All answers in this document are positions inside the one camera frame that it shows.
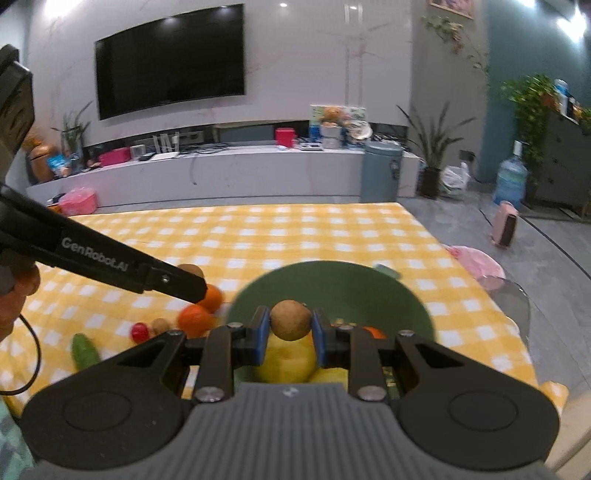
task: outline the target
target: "gray tile floor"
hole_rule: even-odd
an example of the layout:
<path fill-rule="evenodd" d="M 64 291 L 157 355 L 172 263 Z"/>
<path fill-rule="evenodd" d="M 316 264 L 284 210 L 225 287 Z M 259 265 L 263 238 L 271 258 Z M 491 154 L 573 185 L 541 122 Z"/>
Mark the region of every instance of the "gray tile floor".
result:
<path fill-rule="evenodd" d="M 261 199 L 189 200 L 99 209 L 97 213 L 167 209 L 204 205 L 253 203 L 348 203 L 358 199 L 284 197 Z M 402 199 L 401 202 L 441 243 L 478 248 L 499 262 L 510 280 L 530 296 L 530 352 L 539 382 L 566 385 L 572 395 L 591 390 L 591 281 L 532 226 L 519 221 L 510 248 L 491 244 L 491 227 L 479 211 L 492 220 L 496 206 L 490 195 L 469 192 L 462 202 Z M 591 269 L 591 225 L 553 220 L 533 220 L 584 269 Z"/>

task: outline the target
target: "gray trash can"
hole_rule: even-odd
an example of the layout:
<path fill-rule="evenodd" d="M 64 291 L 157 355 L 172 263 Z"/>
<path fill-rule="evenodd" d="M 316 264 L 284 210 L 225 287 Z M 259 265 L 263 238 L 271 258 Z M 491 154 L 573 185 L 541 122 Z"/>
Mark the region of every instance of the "gray trash can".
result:
<path fill-rule="evenodd" d="M 361 167 L 361 203 L 396 202 L 402 152 L 393 143 L 372 142 L 365 144 Z"/>

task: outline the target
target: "tablecloth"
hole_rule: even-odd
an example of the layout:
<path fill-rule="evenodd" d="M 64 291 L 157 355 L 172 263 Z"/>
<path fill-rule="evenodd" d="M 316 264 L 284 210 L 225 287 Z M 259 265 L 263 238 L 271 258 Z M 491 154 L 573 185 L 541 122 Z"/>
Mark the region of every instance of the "tablecloth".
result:
<path fill-rule="evenodd" d="M 236 293 L 259 275 L 310 260 L 381 263 L 402 274 L 402 282 L 426 305 L 437 340 L 479 362 L 537 385 L 531 358 L 519 332 L 476 281 L 401 205 L 217 206 L 90 215 L 75 218 L 170 264 L 194 263 L 206 280 Z M 48 384 L 74 373 L 70 342 L 84 332 L 103 359 L 133 344 L 135 322 L 172 321 L 187 302 L 149 291 L 143 295 L 41 266 L 39 291 L 23 314 L 43 347 L 41 372 L 32 388 L 7 402 L 17 414 Z M 23 385 L 35 367 L 33 340 L 17 321 L 0 343 L 0 385 Z M 194 382 L 194 374 L 189 384 Z M 547 394 L 561 407 L 554 385 Z"/>

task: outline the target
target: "television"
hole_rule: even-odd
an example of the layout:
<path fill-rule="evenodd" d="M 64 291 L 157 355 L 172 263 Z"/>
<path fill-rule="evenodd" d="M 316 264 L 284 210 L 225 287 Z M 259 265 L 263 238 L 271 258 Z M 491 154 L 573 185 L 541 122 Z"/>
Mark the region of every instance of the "television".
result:
<path fill-rule="evenodd" d="M 244 95 L 244 5 L 197 10 L 95 42 L 99 118 Z"/>

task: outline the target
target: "dark cabinet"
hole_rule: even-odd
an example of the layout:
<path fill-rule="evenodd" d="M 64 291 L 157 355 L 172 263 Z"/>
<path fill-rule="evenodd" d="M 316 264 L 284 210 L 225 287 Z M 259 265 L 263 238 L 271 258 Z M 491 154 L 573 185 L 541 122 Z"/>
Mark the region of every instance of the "dark cabinet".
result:
<path fill-rule="evenodd" d="M 560 115 L 551 114 L 535 196 L 569 205 L 577 213 L 591 199 L 591 136 Z"/>

